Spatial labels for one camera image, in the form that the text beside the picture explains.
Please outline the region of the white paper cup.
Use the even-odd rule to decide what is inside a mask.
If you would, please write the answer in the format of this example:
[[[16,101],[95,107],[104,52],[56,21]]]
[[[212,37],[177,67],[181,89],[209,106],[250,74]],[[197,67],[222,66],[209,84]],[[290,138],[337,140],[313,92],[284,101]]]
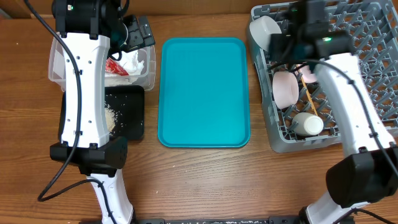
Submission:
[[[299,113],[294,116],[293,121],[297,123],[293,132],[302,136],[315,136],[323,131],[323,120],[314,114]]]

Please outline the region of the large white plate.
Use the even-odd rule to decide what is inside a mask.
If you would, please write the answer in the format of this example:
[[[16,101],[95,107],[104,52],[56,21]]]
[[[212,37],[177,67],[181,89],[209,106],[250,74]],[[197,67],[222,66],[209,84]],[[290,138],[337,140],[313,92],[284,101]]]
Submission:
[[[317,82],[317,77],[308,65],[302,66],[300,69],[296,71],[296,74],[304,80],[305,83],[315,83]]]

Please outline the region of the small white plate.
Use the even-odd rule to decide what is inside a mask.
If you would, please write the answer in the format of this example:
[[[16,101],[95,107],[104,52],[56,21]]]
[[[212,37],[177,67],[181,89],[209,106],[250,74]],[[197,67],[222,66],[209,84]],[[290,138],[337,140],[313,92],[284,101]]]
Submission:
[[[299,84],[296,76],[290,72],[275,72],[272,92],[278,109],[296,104],[299,100]]]

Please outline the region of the red snack wrapper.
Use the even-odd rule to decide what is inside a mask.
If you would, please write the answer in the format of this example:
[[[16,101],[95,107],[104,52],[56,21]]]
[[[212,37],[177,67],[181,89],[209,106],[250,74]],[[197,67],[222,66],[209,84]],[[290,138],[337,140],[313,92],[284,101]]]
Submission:
[[[106,60],[105,72],[113,75],[128,76],[128,72],[111,58]]]

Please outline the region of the grey metal bowl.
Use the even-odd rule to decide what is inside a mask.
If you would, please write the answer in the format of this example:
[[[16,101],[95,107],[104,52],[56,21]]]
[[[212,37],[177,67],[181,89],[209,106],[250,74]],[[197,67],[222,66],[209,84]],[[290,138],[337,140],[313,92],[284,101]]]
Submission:
[[[279,25],[269,16],[262,16],[249,24],[249,30],[255,43],[268,51],[272,34],[281,34]]]

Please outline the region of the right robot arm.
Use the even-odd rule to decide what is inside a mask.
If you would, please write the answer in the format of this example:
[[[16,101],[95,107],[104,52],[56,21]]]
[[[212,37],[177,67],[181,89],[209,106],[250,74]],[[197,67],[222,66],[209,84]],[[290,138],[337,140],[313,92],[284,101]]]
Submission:
[[[287,32],[272,34],[269,44],[275,67],[303,64],[317,76],[343,144],[326,192],[301,209],[299,223],[339,223],[397,192],[397,144],[369,97],[350,34],[329,29],[325,8],[325,1],[292,3]]]

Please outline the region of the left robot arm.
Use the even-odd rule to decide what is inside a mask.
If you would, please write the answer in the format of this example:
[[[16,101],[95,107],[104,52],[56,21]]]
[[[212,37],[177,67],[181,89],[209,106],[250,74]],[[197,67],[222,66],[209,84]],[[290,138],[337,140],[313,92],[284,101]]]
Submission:
[[[60,141],[50,157],[77,166],[90,183],[102,210],[102,223],[134,223],[135,213],[122,168],[127,139],[112,137],[106,127],[105,68],[115,53],[137,48],[131,42],[132,16],[120,1],[54,1],[54,37],[65,61],[65,117]]]

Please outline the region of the wooden chopstick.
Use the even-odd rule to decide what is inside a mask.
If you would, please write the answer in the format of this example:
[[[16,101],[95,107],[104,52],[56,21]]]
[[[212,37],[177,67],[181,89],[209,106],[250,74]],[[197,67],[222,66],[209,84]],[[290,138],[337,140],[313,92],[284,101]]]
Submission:
[[[301,76],[300,79],[301,79],[301,82],[302,82],[303,87],[305,88],[305,92],[306,92],[306,95],[307,95],[307,99],[308,99],[309,103],[311,104],[312,110],[313,110],[314,114],[315,114],[316,116],[318,116],[316,107],[315,107],[315,105],[314,105],[314,103],[313,103],[312,97],[311,97],[310,92],[309,92],[309,90],[308,90],[308,88],[307,88],[307,84],[305,83],[305,81],[304,81],[304,79],[303,79],[303,76]]]

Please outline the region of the white napkin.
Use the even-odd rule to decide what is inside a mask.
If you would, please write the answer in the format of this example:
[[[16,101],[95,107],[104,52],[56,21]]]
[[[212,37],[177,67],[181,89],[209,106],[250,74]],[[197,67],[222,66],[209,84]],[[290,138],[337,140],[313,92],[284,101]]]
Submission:
[[[129,75],[119,76],[105,72],[105,87],[132,85],[138,78],[140,78],[144,69],[145,60],[138,59],[138,52],[138,50],[129,53],[122,52],[122,58],[117,61],[117,63],[120,64],[120,66],[122,66]]]

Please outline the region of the rice pile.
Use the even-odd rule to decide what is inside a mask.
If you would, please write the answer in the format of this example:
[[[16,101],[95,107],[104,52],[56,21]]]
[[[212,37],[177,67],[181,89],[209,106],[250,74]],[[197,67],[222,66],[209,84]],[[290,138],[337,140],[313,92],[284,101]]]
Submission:
[[[105,118],[111,136],[141,140],[144,137],[144,97],[137,94],[106,95]]]

